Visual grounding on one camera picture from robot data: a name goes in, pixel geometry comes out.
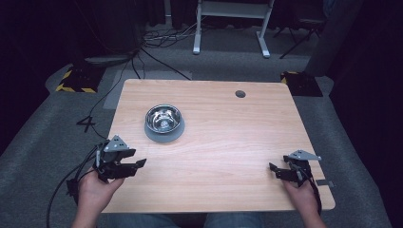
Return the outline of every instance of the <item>person's lap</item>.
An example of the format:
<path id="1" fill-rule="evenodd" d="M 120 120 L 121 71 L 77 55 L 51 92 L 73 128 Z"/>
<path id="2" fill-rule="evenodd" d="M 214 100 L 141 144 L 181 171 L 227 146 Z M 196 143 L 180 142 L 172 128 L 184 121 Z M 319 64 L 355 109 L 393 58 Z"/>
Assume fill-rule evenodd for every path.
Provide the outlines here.
<path id="1" fill-rule="evenodd" d="M 179 228 L 171 218 L 161 214 L 109 214 L 109 227 Z M 204 228 L 248 227 L 262 228 L 259 212 L 209 213 Z"/>

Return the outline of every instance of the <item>stand leg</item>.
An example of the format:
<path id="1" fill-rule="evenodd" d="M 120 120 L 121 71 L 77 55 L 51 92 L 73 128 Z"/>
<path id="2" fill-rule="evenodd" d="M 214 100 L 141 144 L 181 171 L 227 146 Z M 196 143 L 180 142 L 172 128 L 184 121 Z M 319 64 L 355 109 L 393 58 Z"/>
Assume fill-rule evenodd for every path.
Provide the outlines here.
<path id="1" fill-rule="evenodd" d="M 202 0 L 199 0 L 197 26 L 195 34 L 195 44 L 193 46 L 193 54 L 201 53 L 201 38 L 202 38 Z"/>
<path id="2" fill-rule="evenodd" d="M 264 58 L 270 57 L 269 49 L 266 46 L 266 42 L 264 41 L 264 33 L 266 32 L 267 24 L 269 22 L 270 14 L 272 13 L 272 8 L 269 6 L 267 7 L 266 15 L 264 16 L 263 25 L 261 26 L 261 31 L 257 31 L 256 34 L 258 36 L 258 41 L 261 48 L 261 53 L 263 54 Z"/>

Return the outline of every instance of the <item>human hand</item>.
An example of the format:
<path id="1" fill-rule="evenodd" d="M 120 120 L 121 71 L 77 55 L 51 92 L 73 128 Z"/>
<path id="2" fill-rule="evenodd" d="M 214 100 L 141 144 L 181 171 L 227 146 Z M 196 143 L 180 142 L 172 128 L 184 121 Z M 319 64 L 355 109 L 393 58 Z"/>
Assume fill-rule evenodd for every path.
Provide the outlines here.
<path id="1" fill-rule="evenodd" d="M 92 168 L 88 172 L 79 183 L 78 208 L 72 227 L 95 227 L 97 218 L 125 181 L 116 179 L 105 183 L 98 179 L 98 173 Z"/>
<path id="2" fill-rule="evenodd" d="M 317 199 L 311 183 L 306 180 L 300 187 L 295 187 L 286 180 L 282 180 L 282 183 L 291 198 L 291 202 L 302 216 L 305 227 L 326 227 L 317 212 Z"/>

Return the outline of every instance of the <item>wrist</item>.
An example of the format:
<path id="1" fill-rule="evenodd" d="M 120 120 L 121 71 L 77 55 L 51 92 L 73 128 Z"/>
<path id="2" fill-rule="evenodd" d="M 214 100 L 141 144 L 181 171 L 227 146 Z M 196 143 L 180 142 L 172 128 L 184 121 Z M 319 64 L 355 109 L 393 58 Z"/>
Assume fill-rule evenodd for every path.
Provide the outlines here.
<path id="1" fill-rule="evenodd" d="M 310 227 L 326 227 L 325 223 L 323 222 L 322 218 L 320 215 L 317 213 L 317 211 L 314 212 L 306 212 L 306 213 L 300 213 L 304 226 L 306 228 Z"/>
<path id="2" fill-rule="evenodd" d="M 76 217 L 73 221 L 72 228 L 94 228 L 100 213 L 80 208 L 77 209 Z"/>

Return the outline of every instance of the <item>hazard stripe tape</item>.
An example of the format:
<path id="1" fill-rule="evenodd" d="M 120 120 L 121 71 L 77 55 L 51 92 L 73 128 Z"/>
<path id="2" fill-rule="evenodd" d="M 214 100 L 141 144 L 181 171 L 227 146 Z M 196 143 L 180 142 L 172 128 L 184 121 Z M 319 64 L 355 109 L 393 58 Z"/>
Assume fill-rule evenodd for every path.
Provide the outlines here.
<path id="1" fill-rule="evenodd" d="M 68 80 L 68 77 L 71 75 L 72 69 L 69 69 L 65 75 L 63 76 L 62 81 L 56 87 L 56 91 L 66 91 L 66 92 L 87 92 L 87 93 L 96 93 L 97 91 L 90 87 L 65 87 L 65 81 Z"/>
<path id="2" fill-rule="evenodd" d="M 280 76 L 279 76 L 279 78 L 281 79 L 281 82 L 283 83 L 283 84 L 286 84 L 287 85 L 287 78 L 285 77 L 285 74 L 298 74 L 298 72 L 296 72 L 296 71 L 284 71 L 284 72 L 282 72 L 281 74 L 280 74 Z"/>

